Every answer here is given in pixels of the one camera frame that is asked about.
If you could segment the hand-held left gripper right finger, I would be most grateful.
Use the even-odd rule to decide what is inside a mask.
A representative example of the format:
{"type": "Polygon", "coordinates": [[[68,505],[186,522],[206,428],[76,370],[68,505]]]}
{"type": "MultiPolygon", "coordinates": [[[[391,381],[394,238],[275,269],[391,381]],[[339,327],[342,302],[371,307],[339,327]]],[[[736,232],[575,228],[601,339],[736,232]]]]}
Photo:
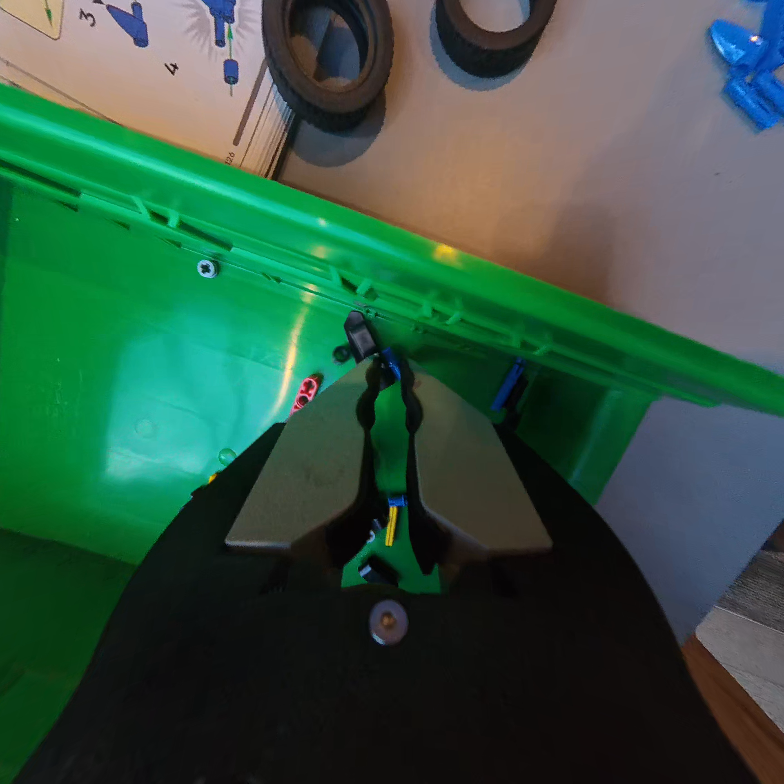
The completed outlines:
{"type": "Polygon", "coordinates": [[[400,360],[408,432],[408,535],[425,574],[545,554],[553,540],[491,420],[400,360]]]}

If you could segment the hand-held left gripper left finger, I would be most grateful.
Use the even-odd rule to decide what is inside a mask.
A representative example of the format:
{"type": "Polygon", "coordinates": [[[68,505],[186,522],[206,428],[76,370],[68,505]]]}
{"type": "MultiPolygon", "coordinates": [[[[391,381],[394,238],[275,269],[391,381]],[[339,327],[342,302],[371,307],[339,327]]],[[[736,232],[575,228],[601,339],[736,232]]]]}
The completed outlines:
{"type": "Polygon", "coordinates": [[[330,568],[364,546],[377,504],[371,432],[379,359],[367,358],[283,427],[225,538],[228,548],[330,568]]]}

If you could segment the green box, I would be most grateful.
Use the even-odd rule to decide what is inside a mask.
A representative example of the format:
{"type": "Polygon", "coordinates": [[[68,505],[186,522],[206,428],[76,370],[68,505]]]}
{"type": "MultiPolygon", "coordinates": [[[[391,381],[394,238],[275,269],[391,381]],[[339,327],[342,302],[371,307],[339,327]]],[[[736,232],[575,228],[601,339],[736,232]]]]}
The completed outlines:
{"type": "Polygon", "coordinates": [[[661,397],[782,417],[768,369],[2,86],[2,782],[758,782],[593,508],[661,397]],[[364,546],[228,548],[300,383],[357,366],[352,310],[364,546]],[[385,546],[388,347],[491,420],[550,552],[425,574],[408,506],[385,546]]]}

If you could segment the black rubber tyre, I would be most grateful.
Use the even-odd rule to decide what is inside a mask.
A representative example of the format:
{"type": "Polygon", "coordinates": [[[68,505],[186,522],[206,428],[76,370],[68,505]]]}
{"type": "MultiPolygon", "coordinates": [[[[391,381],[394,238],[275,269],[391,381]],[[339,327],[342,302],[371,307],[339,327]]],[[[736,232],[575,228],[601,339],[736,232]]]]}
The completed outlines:
{"type": "Polygon", "coordinates": [[[512,73],[528,62],[556,7],[555,1],[531,1],[527,19],[508,31],[479,27],[460,1],[436,1],[437,34],[456,66],[480,78],[512,73]]]}
{"type": "Polygon", "coordinates": [[[328,132],[352,130],[375,107],[386,88],[394,59],[394,29],[385,1],[265,1],[262,39],[275,87],[294,114],[328,132]],[[300,64],[292,44],[296,18],[313,8],[340,17],[358,46],[358,77],[325,86],[300,64]]]}

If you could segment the blue curved tooth piece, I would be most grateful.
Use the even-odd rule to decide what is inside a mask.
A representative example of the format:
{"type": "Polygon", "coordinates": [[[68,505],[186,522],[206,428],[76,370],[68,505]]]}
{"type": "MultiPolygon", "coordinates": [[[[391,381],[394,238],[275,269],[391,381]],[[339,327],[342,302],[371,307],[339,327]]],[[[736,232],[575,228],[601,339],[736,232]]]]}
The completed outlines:
{"type": "Polygon", "coordinates": [[[730,67],[750,69],[764,53],[765,43],[757,34],[728,20],[715,20],[709,35],[713,47],[730,67]]]}

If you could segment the blue L-shaped beam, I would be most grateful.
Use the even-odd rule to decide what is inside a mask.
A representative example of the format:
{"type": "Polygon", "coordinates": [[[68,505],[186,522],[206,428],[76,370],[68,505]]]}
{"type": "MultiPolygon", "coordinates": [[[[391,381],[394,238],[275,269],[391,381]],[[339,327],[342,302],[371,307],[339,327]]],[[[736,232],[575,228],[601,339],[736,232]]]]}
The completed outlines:
{"type": "Polygon", "coordinates": [[[749,38],[754,67],[775,71],[783,64],[783,1],[767,1],[759,32],[749,38]]]}

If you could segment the grey desk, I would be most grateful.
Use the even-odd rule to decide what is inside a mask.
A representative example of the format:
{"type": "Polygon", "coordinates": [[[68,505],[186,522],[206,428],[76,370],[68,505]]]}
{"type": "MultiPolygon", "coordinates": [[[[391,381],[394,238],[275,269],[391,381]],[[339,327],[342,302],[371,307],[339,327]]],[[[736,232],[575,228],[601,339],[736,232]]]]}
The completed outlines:
{"type": "MultiPolygon", "coordinates": [[[[782,374],[782,127],[721,95],[718,18],[753,2],[558,2],[532,59],[455,67],[432,2],[390,2],[386,109],[303,125],[291,187],[782,374]]],[[[782,419],[654,403],[598,503],[680,642],[782,521],[782,419]]]]}

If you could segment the long blue connector pin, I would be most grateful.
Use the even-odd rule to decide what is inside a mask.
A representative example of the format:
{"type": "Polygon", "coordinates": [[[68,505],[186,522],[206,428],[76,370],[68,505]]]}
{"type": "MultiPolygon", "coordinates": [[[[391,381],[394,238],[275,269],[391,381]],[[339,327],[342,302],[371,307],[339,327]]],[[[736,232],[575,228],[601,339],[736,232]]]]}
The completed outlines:
{"type": "Polygon", "coordinates": [[[514,360],[513,365],[503,379],[491,404],[491,411],[502,412],[513,405],[513,398],[517,391],[525,387],[526,361],[522,357],[514,360]]]}

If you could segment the small black piece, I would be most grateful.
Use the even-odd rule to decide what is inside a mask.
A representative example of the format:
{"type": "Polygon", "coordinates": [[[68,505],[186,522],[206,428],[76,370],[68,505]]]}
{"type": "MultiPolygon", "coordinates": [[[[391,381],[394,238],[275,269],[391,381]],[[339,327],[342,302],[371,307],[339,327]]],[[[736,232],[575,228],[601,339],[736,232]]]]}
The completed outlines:
{"type": "Polygon", "coordinates": [[[358,575],[368,584],[398,587],[399,572],[376,554],[368,556],[358,565],[358,575]]]}

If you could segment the black angled panel piece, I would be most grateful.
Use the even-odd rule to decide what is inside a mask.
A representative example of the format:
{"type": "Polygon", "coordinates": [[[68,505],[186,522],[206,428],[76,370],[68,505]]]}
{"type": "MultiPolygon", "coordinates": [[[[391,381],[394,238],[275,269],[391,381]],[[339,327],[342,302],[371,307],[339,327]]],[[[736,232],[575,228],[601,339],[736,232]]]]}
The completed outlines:
{"type": "Polygon", "coordinates": [[[343,328],[350,354],[357,365],[365,359],[379,354],[379,347],[374,332],[362,312],[359,310],[350,311],[343,328]]]}

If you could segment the brown wooden panel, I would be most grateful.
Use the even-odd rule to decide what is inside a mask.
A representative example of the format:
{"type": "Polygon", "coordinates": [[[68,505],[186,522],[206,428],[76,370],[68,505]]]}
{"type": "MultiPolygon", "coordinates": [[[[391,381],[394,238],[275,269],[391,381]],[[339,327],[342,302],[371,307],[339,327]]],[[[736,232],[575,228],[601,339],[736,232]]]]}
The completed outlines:
{"type": "Polygon", "coordinates": [[[783,733],[692,634],[682,647],[692,679],[721,730],[762,783],[783,782],[783,733]]]}

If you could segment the open instruction booklet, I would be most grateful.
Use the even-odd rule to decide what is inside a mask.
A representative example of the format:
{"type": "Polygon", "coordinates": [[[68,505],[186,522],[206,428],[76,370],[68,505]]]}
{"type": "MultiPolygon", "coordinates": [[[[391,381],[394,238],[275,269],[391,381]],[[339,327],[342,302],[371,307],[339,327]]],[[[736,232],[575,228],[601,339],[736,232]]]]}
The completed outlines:
{"type": "Polygon", "coordinates": [[[3,1],[2,83],[272,178],[292,112],[261,1],[3,1]]]}

